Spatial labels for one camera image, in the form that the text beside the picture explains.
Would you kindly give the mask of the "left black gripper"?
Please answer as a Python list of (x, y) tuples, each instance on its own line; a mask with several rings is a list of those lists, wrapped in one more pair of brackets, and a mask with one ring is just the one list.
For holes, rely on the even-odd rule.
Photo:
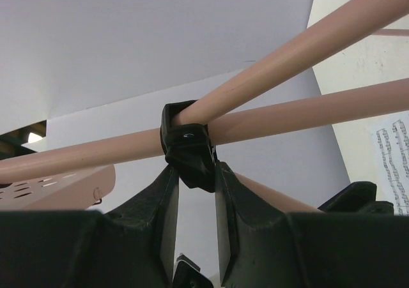
[(378, 187), (370, 181), (356, 181), (318, 207), (326, 213), (394, 216), (394, 205), (376, 200)]

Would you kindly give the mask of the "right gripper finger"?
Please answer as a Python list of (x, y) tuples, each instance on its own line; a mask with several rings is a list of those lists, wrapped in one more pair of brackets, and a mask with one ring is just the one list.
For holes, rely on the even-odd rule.
[(284, 213), (215, 169), (223, 287), (407, 287), (408, 217)]

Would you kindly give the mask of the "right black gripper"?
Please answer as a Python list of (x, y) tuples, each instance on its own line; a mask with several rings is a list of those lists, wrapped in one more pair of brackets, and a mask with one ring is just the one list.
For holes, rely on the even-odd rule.
[(186, 255), (176, 259), (178, 173), (99, 211), (3, 211), (2, 287), (214, 288)]

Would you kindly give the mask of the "pink perforated music stand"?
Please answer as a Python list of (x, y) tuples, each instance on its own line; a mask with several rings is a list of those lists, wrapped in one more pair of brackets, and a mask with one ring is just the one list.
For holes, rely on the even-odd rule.
[[(406, 110), (407, 80), (258, 109), (238, 107), (408, 14), (408, 0), (351, 0), (182, 110), (179, 125), (208, 125), (215, 145)], [(162, 154), (157, 129), (3, 160), (10, 184)]]

